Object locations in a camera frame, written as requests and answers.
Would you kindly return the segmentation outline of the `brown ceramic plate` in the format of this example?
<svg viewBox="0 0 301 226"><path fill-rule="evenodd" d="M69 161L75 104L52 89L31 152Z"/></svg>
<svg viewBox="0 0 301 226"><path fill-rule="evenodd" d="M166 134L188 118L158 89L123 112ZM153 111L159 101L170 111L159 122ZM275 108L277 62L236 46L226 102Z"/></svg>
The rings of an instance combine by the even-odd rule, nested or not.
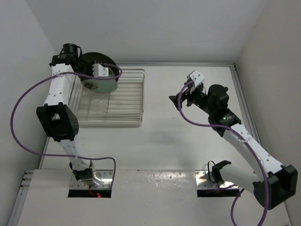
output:
<svg viewBox="0 0 301 226"><path fill-rule="evenodd" d="M94 64L94 62L96 61L97 63L106 63L116 66L116 63L110 57L99 52L87 52L82 56L92 64Z"/></svg>

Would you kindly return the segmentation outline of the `green flower plate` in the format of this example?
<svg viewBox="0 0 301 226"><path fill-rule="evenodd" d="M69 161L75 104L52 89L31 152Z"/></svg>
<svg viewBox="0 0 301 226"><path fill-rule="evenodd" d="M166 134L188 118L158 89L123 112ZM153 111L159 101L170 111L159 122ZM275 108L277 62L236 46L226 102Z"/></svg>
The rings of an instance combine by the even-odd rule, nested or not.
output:
<svg viewBox="0 0 301 226"><path fill-rule="evenodd" d="M94 93L110 93L114 92L118 88L115 80L87 79L83 80L81 84Z"/></svg>
<svg viewBox="0 0 301 226"><path fill-rule="evenodd" d="M115 67L111 67L108 66L108 70L109 70L109 77L116 77L117 75L119 75L119 70Z"/></svg>

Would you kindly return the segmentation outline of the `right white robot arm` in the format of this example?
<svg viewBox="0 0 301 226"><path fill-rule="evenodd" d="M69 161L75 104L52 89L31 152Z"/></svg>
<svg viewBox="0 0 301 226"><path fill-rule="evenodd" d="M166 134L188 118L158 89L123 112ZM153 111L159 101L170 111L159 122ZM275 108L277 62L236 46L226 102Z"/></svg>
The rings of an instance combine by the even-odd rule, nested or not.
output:
<svg viewBox="0 0 301 226"><path fill-rule="evenodd" d="M269 210L291 198L296 193L298 171L293 165L285 166L272 157L246 130L241 120L228 108L228 88L219 84L192 88L187 82L184 91L169 96L180 111L183 101L195 105L208 114L208 127L229 142L248 162L252 173L244 172L230 161L223 160L211 169L210 178L216 184L229 181L253 193L258 203Z"/></svg>

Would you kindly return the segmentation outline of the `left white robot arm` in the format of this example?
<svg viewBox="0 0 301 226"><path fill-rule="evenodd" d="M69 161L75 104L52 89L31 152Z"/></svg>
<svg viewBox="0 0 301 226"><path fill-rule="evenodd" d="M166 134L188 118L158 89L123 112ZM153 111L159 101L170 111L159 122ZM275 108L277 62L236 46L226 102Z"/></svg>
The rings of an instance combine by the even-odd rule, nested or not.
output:
<svg viewBox="0 0 301 226"><path fill-rule="evenodd" d="M80 57L78 49L75 44L64 44L60 54L53 56L50 67L54 78L44 105L37 108L36 114L46 135L69 156L76 180L92 187L97 184L96 172L91 160L79 158L85 155L77 137L79 123L68 106L74 80L72 73Z"/></svg>

